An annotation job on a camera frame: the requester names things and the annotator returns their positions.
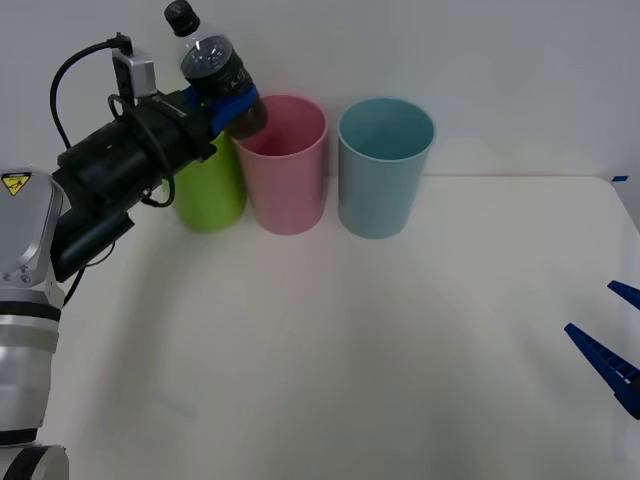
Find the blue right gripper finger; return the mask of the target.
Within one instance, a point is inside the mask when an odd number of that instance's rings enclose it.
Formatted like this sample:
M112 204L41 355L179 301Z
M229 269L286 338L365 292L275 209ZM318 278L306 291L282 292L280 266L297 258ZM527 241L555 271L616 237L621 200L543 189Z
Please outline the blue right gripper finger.
M574 324L567 324L564 331L606 382L617 401L634 419L638 420L639 369Z
M611 281L607 287L626 302L634 306L637 310L640 309L640 290L621 283L619 281Z

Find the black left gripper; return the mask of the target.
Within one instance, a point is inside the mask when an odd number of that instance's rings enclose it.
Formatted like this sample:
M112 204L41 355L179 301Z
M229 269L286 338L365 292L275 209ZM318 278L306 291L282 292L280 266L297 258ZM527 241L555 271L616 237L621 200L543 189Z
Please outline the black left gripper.
M148 121L166 156L170 171L178 173L194 161L204 162L217 152L213 144L224 130L234 139L260 131L259 94L252 84L237 96L202 102L192 86L171 93L143 97L134 111Z

